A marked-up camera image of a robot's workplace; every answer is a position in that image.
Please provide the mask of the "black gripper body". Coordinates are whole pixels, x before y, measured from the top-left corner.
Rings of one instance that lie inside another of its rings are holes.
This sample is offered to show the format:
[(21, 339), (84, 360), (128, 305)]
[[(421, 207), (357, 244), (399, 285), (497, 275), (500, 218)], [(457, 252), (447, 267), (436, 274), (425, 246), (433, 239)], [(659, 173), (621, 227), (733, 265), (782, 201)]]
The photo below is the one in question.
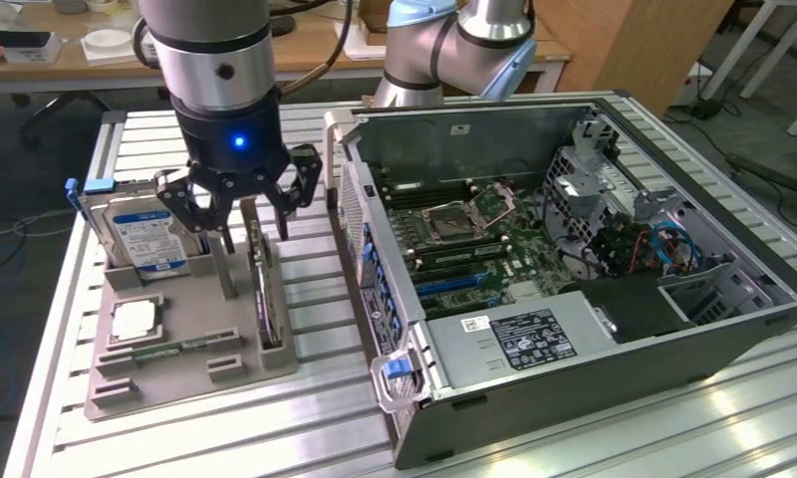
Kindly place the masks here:
[(223, 198), (240, 198), (275, 182), (289, 163), (281, 139), (280, 90), (243, 109), (203, 111), (175, 100), (176, 116), (191, 156), (191, 178)]

